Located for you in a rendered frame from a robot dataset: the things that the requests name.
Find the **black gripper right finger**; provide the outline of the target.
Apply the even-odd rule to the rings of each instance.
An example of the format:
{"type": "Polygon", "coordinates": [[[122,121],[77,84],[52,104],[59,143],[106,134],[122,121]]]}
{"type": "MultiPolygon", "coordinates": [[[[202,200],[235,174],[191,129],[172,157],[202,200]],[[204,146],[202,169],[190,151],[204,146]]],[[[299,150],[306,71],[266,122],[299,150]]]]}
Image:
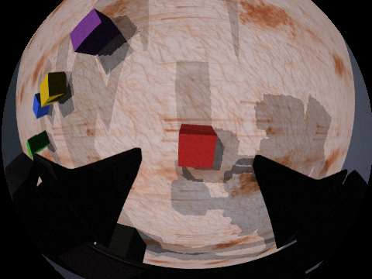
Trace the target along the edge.
{"type": "Polygon", "coordinates": [[[276,161],[255,155],[253,167],[266,202],[277,249],[295,241],[295,235],[319,210],[332,189],[344,182],[347,169],[314,179],[276,161]]]}

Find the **yellow cube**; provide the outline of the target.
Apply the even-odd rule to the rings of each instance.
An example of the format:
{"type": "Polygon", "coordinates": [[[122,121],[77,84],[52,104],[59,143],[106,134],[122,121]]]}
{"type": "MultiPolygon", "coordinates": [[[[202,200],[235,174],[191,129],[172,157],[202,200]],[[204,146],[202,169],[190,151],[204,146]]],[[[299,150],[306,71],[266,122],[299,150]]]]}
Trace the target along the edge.
{"type": "Polygon", "coordinates": [[[57,103],[66,94],[65,71],[49,72],[40,84],[41,106],[57,103]]]}

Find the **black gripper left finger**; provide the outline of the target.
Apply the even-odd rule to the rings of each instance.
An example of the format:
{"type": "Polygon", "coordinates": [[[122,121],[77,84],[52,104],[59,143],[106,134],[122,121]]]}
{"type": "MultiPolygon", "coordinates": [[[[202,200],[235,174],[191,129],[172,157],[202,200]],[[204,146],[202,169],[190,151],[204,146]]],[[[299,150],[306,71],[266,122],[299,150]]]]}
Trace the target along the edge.
{"type": "Polygon", "coordinates": [[[77,219],[95,236],[95,242],[106,248],[142,159],[142,149],[134,148],[70,169],[33,154],[41,181],[65,198],[77,219]]]}

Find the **green block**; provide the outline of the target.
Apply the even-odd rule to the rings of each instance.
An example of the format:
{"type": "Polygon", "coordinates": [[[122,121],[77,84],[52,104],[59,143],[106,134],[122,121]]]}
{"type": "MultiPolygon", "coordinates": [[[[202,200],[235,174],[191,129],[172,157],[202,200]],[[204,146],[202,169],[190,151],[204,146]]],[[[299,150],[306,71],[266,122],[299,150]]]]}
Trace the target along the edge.
{"type": "Polygon", "coordinates": [[[49,145],[49,137],[47,137],[47,131],[44,130],[42,133],[37,134],[38,137],[38,143],[40,143],[40,151],[47,148],[47,145],[49,145]]]}
{"type": "Polygon", "coordinates": [[[37,154],[40,151],[40,143],[38,143],[38,137],[32,136],[27,140],[27,148],[32,158],[33,154],[37,154]]]}

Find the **blue block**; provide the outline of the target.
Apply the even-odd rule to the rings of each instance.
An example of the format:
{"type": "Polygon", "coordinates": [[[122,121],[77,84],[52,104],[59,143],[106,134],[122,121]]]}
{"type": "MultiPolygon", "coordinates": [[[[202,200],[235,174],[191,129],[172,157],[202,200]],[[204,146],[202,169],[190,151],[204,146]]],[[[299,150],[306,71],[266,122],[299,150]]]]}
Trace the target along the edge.
{"type": "Polygon", "coordinates": [[[41,99],[40,99],[40,93],[34,94],[34,103],[33,103],[33,111],[35,117],[38,119],[43,117],[44,115],[49,115],[49,105],[41,106],[41,99]]]}

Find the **purple block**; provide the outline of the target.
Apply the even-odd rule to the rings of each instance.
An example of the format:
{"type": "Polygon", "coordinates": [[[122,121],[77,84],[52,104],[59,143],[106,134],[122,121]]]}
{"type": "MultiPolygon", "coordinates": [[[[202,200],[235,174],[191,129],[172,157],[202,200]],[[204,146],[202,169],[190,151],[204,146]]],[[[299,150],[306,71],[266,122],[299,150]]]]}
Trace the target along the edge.
{"type": "Polygon", "coordinates": [[[97,9],[92,9],[71,31],[72,47],[74,52],[96,56],[119,34],[108,16],[97,9]]]}

